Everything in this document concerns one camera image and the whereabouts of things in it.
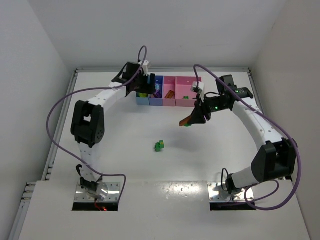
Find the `orange and yellow lego piece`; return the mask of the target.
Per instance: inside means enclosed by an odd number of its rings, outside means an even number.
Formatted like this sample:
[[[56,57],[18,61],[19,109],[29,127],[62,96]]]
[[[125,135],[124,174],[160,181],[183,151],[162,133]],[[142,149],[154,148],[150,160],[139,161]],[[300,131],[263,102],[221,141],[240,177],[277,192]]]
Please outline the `orange and yellow lego piece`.
[[[173,99],[175,97],[175,92],[169,90],[168,93],[165,95],[165,99]]]

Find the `green lego with orange stud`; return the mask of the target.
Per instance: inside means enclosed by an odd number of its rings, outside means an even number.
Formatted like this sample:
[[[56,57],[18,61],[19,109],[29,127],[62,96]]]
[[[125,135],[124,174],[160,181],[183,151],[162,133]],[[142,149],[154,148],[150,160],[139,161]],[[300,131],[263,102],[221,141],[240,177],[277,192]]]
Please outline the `green lego with orange stud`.
[[[164,147],[165,145],[163,140],[156,142],[154,145],[154,149],[156,152],[161,152],[164,149]]]

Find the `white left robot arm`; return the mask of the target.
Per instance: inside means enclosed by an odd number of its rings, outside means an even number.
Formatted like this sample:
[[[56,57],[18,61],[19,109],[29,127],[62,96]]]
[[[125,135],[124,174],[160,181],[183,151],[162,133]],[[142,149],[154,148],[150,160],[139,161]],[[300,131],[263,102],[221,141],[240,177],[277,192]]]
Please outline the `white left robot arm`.
[[[80,186],[95,200],[104,201],[110,194],[99,169],[100,143],[105,135],[105,115],[119,100],[130,93],[153,94],[155,74],[148,73],[149,61],[127,62],[111,80],[107,90],[86,101],[76,102],[71,122],[71,134],[80,150],[81,164],[76,167]]]

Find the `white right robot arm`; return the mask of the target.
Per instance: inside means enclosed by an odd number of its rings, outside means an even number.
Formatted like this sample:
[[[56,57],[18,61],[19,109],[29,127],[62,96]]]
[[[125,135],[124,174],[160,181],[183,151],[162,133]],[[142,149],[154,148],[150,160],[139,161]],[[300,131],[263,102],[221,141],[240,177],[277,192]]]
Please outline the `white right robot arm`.
[[[296,152],[293,144],[261,116],[251,91],[234,84],[232,75],[216,81],[218,95],[204,92],[204,83],[195,81],[191,90],[196,93],[194,110],[179,125],[189,127],[205,124],[212,113],[230,110],[248,130],[257,148],[251,165],[236,173],[228,174],[225,187],[229,194],[252,185],[291,176],[294,172]]]

